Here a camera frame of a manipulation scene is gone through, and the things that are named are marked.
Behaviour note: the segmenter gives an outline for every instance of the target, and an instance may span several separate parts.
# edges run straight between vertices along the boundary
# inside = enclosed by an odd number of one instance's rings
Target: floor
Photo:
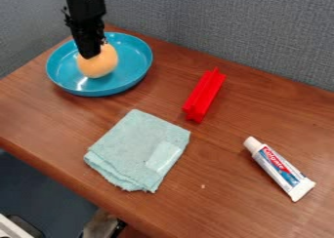
[[[75,238],[96,207],[0,149],[0,213],[23,218],[45,238]]]

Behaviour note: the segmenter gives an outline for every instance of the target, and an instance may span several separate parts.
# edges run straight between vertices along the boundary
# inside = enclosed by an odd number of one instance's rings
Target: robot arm
[[[98,55],[100,45],[106,43],[101,20],[105,14],[104,0],[66,0],[63,8],[65,25],[77,44],[78,52],[85,59]]]

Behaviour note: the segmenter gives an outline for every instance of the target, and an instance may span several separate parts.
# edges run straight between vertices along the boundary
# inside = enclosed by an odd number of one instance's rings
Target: red label
[[[269,150],[269,148],[267,146],[263,147],[264,153],[267,158],[269,159],[271,163],[279,168],[280,171],[285,172],[285,173],[291,173],[287,169],[287,167],[284,166],[284,164],[280,162],[279,158],[276,157],[276,155],[272,153],[272,151]]]

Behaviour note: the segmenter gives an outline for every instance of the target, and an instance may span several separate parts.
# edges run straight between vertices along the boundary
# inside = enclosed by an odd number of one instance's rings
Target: toothpaste cap
[[[253,154],[257,150],[257,148],[261,146],[261,143],[253,138],[248,137],[244,141],[244,147],[249,151],[251,154]]]

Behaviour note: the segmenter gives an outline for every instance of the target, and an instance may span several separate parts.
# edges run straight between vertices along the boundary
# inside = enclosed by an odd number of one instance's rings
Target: wooden table
[[[334,94],[116,27],[106,30],[150,46],[153,64],[140,84],[98,99],[62,92],[43,71],[51,48],[0,81],[0,146],[150,237],[332,238]],[[194,124],[181,105],[213,66],[228,78]],[[82,160],[133,108],[192,132],[154,194],[121,191]],[[251,160],[248,136],[271,144],[316,182],[300,202],[291,202]]]

